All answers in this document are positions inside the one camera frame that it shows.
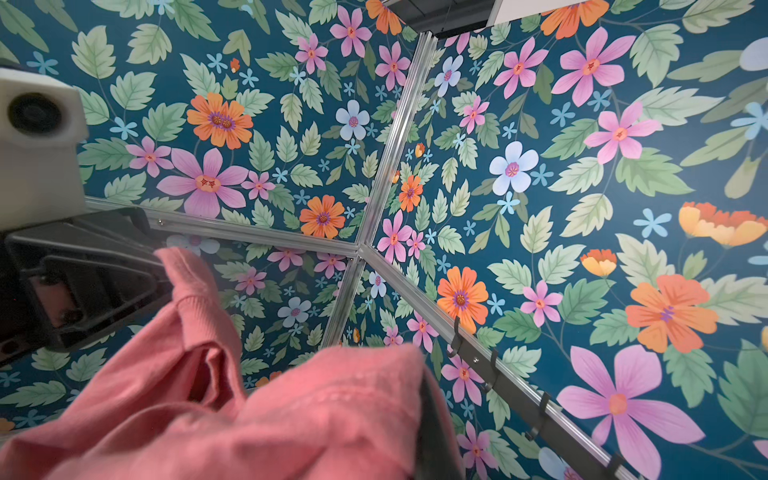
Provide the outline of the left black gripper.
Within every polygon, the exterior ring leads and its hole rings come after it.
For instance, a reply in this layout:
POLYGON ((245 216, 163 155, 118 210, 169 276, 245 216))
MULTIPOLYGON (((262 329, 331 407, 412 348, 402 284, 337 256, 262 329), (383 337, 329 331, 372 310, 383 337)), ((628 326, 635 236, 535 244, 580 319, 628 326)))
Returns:
POLYGON ((157 312, 172 285, 138 207, 1 234, 1 363, 69 353, 157 312))

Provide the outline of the pink cloth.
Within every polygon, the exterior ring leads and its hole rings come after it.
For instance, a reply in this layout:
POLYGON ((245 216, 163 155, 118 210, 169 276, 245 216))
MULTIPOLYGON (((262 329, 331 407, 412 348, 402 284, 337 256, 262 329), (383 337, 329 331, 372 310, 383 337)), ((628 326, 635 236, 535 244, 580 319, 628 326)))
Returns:
POLYGON ((156 255, 171 301, 58 419, 4 444, 3 478, 417 479, 418 347, 325 348, 247 392, 210 270, 156 255))

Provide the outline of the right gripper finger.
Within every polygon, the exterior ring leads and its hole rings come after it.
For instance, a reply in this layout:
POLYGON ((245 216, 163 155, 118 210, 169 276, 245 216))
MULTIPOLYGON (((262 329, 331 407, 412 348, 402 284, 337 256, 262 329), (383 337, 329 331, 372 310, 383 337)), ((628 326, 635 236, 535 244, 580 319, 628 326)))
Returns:
POLYGON ((416 440, 416 478, 464 479, 451 414, 436 380, 425 373, 419 390, 421 418, 416 440))

